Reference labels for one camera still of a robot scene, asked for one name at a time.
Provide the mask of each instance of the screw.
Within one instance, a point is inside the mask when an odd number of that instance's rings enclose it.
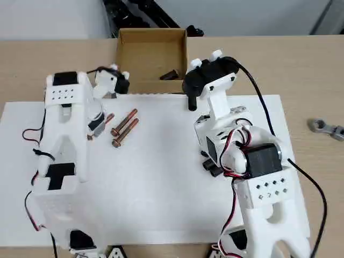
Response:
[[[112,141],[112,145],[115,148],[120,147],[120,143],[121,141],[130,133],[130,131],[135,127],[135,125],[137,125],[137,123],[139,122],[138,118],[135,118],[129,125],[127,128],[125,128],[125,130],[123,131],[123,133],[117,138],[114,139]]]
[[[116,127],[111,129],[112,136],[116,137],[119,135],[119,131],[129,122],[129,120],[138,112],[137,109],[133,109],[126,118],[123,119],[122,122]]]
[[[110,114],[107,116],[107,118],[106,118],[105,124],[107,124],[108,122],[110,122],[113,118],[114,118],[114,114],[113,114],[113,113],[110,113]]]

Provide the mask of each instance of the table surface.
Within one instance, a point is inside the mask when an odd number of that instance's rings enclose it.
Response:
[[[0,42],[0,112],[8,101],[43,101],[45,78],[63,70],[91,70],[109,65],[116,56],[116,39]],[[344,125],[343,36],[189,38],[188,60],[208,58],[221,48],[239,60],[256,78],[263,94],[280,94],[297,163],[322,186],[328,219],[317,257],[344,252],[343,142],[309,131],[309,118]],[[154,91],[154,89],[132,89]],[[239,73],[231,95],[255,94]],[[302,175],[314,244],[323,215],[321,198]],[[125,246],[128,258],[200,258],[208,245]],[[0,257],[52,257],[50,248],[0,248]],[[59,257],[71,257],[60,250]]]

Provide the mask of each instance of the metal wrench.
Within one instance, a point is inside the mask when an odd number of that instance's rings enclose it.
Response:
[[[322,119],[310,119],[308,126],[314,133],[326,133],[338,141],[344,141],[344,127],[340,125],[327,125]]]

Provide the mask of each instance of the open cardboard box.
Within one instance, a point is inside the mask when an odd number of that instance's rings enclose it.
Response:
[[[130,73],[130,93],[182,92],[187,70],[187,33],[181,28],[122,28],[116,64]],[[176,70],[179,78],[160,80]]]

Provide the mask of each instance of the white 3d-printed robot arm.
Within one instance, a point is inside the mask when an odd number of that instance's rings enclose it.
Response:
[[[236,79],[236,60],[215,51],[209,60],[193,60],[183,89],[189,109],[197,108],[196,97],[206,98],[210,113],[195,122],[203,163],[213,176],[223,171],[239,178],[234,183],[244,225],[226,225],[218,246],[223,255],[244,258],[280,258],[276,247],[284,241],[294,258],[310,256],[309,235],[302,229],[296,207],[293,167],[286,162],[285,144],[266,130],[251,124],[252,116],[244,106],[230,108],[226,90]],[[271,211],[267,218],[266,211]],[[230,233],[245,230],[246,248],[239,250]]]
[[[44,129],[36,150],[39,176],[33,188],[45,226],[60,246],[73,253],[90,253],[90,257],[106,247],[106,240],[105,229],[76,212],[79,186],[88,180],[87,135],[97,137],[105,128],[106,114],[99,99],[108,92],[125,94],[129,86],[129,74],[115,65],[95,72],[94,88],[84,72],[47,77]]]

